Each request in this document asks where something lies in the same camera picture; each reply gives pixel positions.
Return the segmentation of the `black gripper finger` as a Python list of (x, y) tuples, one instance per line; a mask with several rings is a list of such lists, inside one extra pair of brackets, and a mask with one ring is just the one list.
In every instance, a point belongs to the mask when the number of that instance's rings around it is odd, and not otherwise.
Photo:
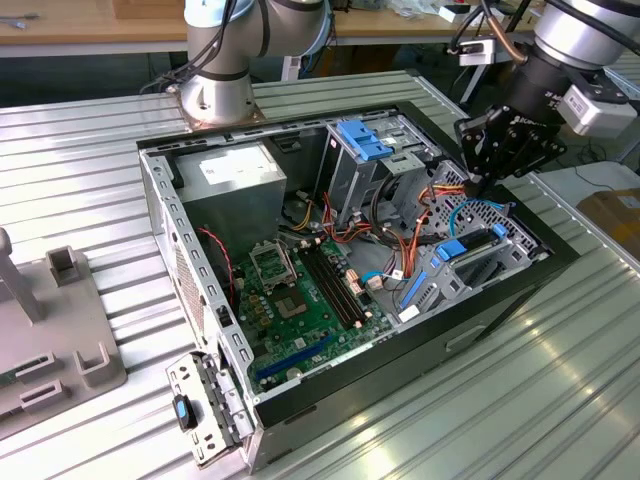
[(509, 132), (492, 154), (492, 183), (520, 178), (564, 155), (567, 145), (556, 136)]
[(505, 111), (491, 107), (483, 115), (457, 121), (457, 142), (468, 179), (466, 194), (483, 194), (505, 178), (502, 161)]

